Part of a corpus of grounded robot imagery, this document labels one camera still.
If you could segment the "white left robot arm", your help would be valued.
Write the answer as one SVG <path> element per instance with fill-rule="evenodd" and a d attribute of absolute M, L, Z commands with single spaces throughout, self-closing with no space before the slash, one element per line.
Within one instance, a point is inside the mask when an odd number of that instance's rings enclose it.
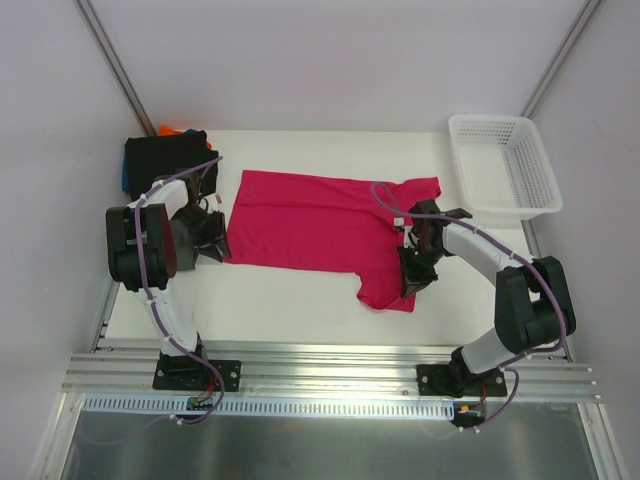
<path fill-rule="evenodd" d="M 200 175 L 160 177 L 137 200 L 105 215 L 109 273 L 150 318 L 160 340 L 159 371 L 188 388 L 208 381 L 210 365 L 200 334 L 171 286 L 180 257 L 172 225 L 186 231 L 190 265 L 200 256 L 219 263 L 232 257 L 225 215 L 203 207 L 204 199 Z"/>

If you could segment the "pink t shirt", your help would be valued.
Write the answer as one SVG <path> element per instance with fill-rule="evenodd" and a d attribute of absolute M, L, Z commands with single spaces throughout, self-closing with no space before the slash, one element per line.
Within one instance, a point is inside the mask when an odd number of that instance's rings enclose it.
<path fill-rule="evenodd" d="M 246 170 L 228 226 L 228 262 L 356 275 L 358 300 L 374 310 L 411 313 L 401 294 L 397 247 L 402 236 L 382 201 L 401 210 L 437 199 L 437 178 L 389 183 L 371 192 L 368 181 Z"/>

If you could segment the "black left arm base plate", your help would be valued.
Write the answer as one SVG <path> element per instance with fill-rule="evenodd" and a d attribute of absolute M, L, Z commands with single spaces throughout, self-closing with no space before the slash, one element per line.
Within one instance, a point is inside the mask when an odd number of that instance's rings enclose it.
<path fill-rule="evenodd" d="M 239 360 L 209 360 L 224 383 L 226 392 L 237 392 L 240 387 L 242 362 Z M 206 391 L 214 381 L 220 381 L 209 367 L 187 356 L 160 355 L 156 364 L 152 388 L 159 391 Z"/>

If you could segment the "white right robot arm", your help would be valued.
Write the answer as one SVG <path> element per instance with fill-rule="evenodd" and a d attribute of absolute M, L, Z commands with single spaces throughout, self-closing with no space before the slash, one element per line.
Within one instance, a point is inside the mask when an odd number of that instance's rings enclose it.
<path fill-rule="evenodd" d="M 560 349 L 576 330 L 572 300 L 559 260 L 515 253 L 480 230 L 458 208 L 441 211 L 433 200 L 416 203 L 411 225 L 396 223 L 404 240 L 397 252 L 401 294 L 410 298 L 437 281 L 437 263 L 459 257 L 495 289 L 492 328 L 457 348 L 446 364 L 418 367 L 422 393 L 461 398 L 492 388 L 501 369 L 535 350 Z"/>

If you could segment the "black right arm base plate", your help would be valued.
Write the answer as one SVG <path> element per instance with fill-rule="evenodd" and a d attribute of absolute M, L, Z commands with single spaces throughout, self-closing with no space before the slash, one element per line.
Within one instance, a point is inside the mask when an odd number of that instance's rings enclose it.
<path fill-rule="evenodd" d="M 420 396 L 487 397 L 507 396 L 504 374 L 497 368 L 481 374 L 464 371 L 449 364 L 418 364 L 416 381 Z"/>

